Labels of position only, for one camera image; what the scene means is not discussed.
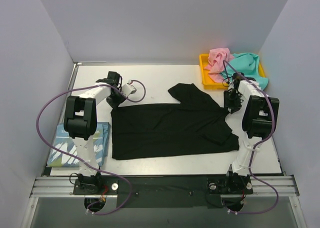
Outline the black t shirt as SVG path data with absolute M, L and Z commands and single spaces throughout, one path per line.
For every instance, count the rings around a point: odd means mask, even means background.
M 112 158 L 133 160 L 237 151 L 239 137 L 229 114 L 193 83 L 168 89 L 177 103 L 152 103 L 112 110 Z

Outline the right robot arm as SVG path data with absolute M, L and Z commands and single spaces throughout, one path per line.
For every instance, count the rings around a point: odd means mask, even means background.
M 238 154 L 231 163 L 223 187 L 229 193 L 246 192 L 250 184 L 251 167 L 260 146 L 269 140 L 276 130 L 280 100 L 270 97 L 252 78 L 234 73 L 229 89 L 223 92 L 224 107 L 232 115 L 244 109 Z

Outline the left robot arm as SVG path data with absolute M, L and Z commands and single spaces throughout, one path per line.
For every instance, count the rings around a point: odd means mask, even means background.
M 110 71 L 106 78 L 97 80 L 93 88 L 78 96 L 70 95 L 66 100 L 63 126 L 80 158 L 77 175 L 79 187 L 91 194 L 98 194 L 103 188 L 93 140 L 98 125 L 97 105 L 106 99 L 112 108 L 117 107 L 125 100 L 121 91 L 121 75 Z

